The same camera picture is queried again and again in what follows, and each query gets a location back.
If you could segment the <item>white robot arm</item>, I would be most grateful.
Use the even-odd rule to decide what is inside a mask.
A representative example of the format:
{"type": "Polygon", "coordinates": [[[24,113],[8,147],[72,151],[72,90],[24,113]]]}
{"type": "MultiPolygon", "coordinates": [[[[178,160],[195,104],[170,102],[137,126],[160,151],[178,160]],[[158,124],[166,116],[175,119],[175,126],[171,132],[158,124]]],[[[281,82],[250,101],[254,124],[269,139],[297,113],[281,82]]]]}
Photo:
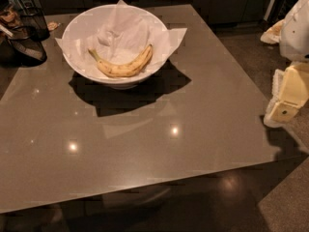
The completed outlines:
{"type": "Polygon", "coordinates": [[[284,19],[267,29],[260,40],[279,44],[280,54],[291,61],[272,79],[272,99],[264,124],[279,128],[289,123],[309,100],[309,0],[298,0],[284,19]]]}

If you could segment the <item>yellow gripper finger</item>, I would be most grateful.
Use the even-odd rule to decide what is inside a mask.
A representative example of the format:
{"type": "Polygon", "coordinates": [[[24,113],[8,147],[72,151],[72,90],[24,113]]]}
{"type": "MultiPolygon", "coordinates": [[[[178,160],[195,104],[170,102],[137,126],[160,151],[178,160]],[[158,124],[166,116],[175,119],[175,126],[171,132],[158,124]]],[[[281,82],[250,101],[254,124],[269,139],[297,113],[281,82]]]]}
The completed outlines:
{"type": "Polygon", "coordinates": [[[260,40],[266,44],[279,44],[283,24],[284,20],[279,20],[276,22],[263,33],[260,40]]]}
{"type": "Polygon", "coordinates": [[[292,121],[309,100],[309,64],[292,62],[284,71],[276,70],[271,94],[264,124],[279,128],[292,121]]]}

